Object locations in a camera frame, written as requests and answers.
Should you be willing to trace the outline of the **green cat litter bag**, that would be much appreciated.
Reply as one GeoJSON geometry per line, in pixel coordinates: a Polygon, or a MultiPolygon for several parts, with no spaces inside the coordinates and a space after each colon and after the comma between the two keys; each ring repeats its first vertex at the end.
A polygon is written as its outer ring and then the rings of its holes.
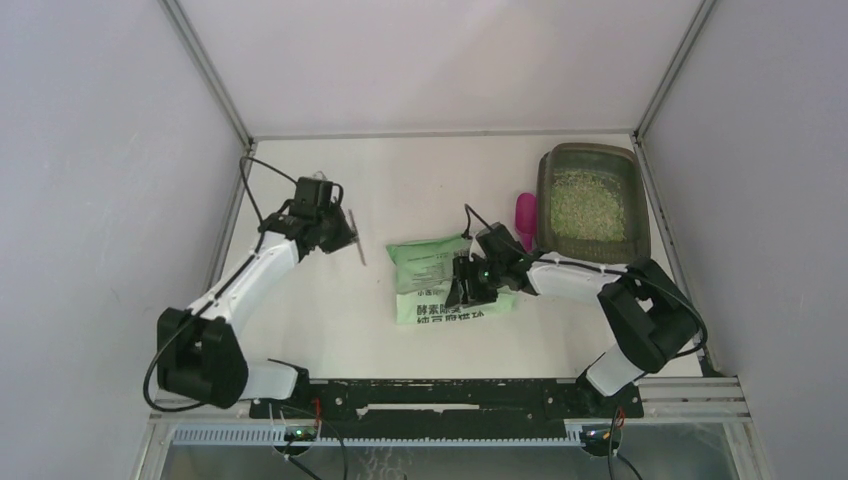
{"type": "Polygon", "coordinates": [[[501,290],[482,306],[446,306],[453,279],[453,259],[466,255],[472,241],[457,233],[437,239],[386,246],[395,266],[395,323],[428,325],[493,317],[512,312],[516,296],[501,290]]]}

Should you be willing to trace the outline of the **magenta plastic scoop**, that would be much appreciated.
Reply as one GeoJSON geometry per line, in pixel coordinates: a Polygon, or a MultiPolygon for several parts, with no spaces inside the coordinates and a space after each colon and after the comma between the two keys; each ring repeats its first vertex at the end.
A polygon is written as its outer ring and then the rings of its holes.
{"type": "Polygon", "coordinates": [[[537,233],[537,198],[533,193],[524,192],[518,195],[514,224],[521,245],[527,252],[531,252],[537,233]]]}

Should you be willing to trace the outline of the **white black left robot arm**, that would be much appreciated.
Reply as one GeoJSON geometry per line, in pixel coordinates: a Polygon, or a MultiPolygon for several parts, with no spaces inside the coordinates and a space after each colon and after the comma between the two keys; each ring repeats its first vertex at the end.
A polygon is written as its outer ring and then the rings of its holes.
{"type": "Polygon", "coordinates": [[[249,360],[240,337],[272,288],[314,250],[331,254],[357,242],[342,207],[343,187],[301,177],[281,207],[261,219],[255,244],[229,273],[189,306],[165,309],[157,320],[157,351],[145,374],[159,389],[196,407],[230,408],[242,400],[273,399],[290,417],[311,407],[311,388],[298,367],[249,360]]]}

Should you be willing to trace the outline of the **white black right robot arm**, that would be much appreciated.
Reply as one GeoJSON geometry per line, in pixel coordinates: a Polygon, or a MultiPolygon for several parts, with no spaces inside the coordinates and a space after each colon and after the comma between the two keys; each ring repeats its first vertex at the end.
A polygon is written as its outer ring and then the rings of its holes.
{"type": "Polygon", "coordinates": [[[473,241],[479,251],[453,260],[447,310],[492,304],[503,289],[600,307],[614,343],[578,378],[579,406],[589,415],[605,415],[624,387],[704,346],[699,312],[649,257],[609,266],[530,252],[500,223],[473,241]]]}

